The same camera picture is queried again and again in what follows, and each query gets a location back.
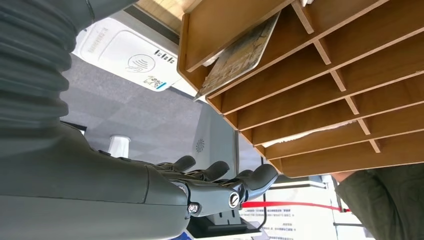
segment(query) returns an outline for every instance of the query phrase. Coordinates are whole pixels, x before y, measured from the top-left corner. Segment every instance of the person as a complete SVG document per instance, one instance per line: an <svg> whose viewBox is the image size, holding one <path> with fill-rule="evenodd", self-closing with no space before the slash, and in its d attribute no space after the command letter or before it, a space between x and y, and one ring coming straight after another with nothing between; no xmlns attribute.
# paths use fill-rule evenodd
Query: person
<svg viewBox="0 0 424 240"><path fill-rule="evenodd" d="M376 240L424 240L424 163L331 175Z"/></svg>

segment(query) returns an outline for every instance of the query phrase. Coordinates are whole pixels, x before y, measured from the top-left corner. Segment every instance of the logo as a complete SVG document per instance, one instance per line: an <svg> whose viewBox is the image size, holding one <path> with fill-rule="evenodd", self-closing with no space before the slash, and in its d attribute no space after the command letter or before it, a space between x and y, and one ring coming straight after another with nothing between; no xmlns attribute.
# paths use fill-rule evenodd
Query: logo
<svg viewBox="0 0 424 240"><path fill-rule="evenodd" d="M205 148L205 141L203 139L199 139L196 143L196 152L200 153Z"/></svg>
<svg viewBox="0 0 424 240"><path fill-rule="evenodd" d="M239 205L240 203L240 197L239 194L235 191L233 191L230 195L229 195L229 199L228 199L228 205L230 208L235 208Z"/></svg>
<svg viewBox="0 0 424 240"><path fill-rule="evenodd" d="M155 60L145 54L137 54L128 59L126 71L130 73L147 73L155 68Z"/></svg>

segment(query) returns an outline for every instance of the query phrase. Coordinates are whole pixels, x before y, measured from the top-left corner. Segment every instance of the gray carpet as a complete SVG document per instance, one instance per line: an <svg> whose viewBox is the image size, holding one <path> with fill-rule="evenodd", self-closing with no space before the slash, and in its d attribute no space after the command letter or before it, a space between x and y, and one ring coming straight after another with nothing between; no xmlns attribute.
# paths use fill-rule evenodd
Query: gray carpet
<svg viewBox="0 0 424 240"><path fill-rule="evenodd" d="M61 98L69 105L62 120L87 127L85 137L97 149L109 149L110 136L131 138L129 157L151 163L174 162L192 152L203 103L172 90L154 92L72 55L63 75L69 90ZM260 157L239 138L240 170L255 169Z"/></svg>

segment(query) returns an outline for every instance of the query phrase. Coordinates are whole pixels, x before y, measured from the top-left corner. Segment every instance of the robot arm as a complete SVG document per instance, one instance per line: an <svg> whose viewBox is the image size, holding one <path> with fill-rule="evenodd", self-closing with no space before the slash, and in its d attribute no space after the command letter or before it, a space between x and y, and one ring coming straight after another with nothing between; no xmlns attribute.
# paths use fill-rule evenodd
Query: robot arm
<svg viewBox="0 0 424 240"><path fill-rule="evenodd" d="M75 37L136 0L0 0L0 239L169 239L265 192L271 166L219 183L90 148L61 124Z"/></svg>

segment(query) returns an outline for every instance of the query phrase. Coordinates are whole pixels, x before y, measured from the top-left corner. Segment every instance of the black base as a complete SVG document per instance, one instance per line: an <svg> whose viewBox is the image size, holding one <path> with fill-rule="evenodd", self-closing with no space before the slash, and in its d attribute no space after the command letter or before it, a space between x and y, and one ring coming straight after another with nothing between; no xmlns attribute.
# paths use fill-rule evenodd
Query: black base
<svg viewBox="0 0 424 240"><path fill-rule="evenodd" d="M215 225L207 217L191 217L187 231L195 238L212 238L231 235L260 233L249 222L241 219L241 224Z"/></svg>

